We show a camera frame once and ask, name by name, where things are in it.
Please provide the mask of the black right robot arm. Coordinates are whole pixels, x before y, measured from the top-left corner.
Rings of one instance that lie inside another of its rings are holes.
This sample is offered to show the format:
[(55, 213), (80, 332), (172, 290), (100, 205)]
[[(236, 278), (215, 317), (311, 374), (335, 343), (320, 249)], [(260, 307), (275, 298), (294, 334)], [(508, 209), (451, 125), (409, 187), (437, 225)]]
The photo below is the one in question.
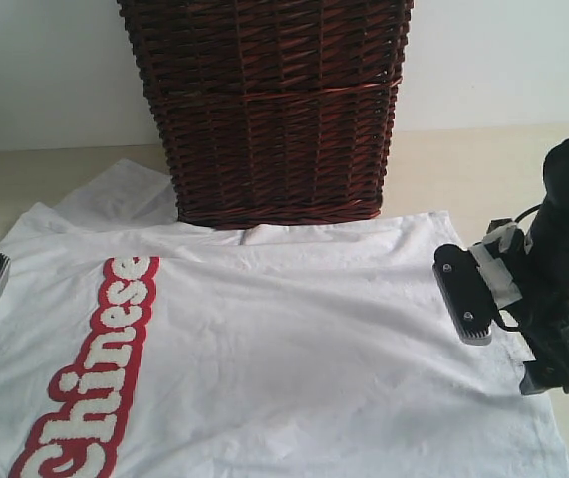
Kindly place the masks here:
[(534, 355), (524, 365), (524, 395), (569, 393), (569, 139), (548, 152), (543, 182), (513, 274), (522, 302), (508, 309)]

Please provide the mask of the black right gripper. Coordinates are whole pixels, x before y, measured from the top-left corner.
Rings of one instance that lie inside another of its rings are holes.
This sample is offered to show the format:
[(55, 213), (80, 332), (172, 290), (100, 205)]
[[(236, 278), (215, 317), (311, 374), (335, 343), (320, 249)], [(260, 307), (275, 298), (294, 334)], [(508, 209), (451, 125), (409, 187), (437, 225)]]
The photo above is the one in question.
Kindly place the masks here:
[(529, 396), (561, 388), (569, 394), (569, 292), (528, 289), (505, 311), (534, 355), (534, 360), (523, 363), (520, 393)]

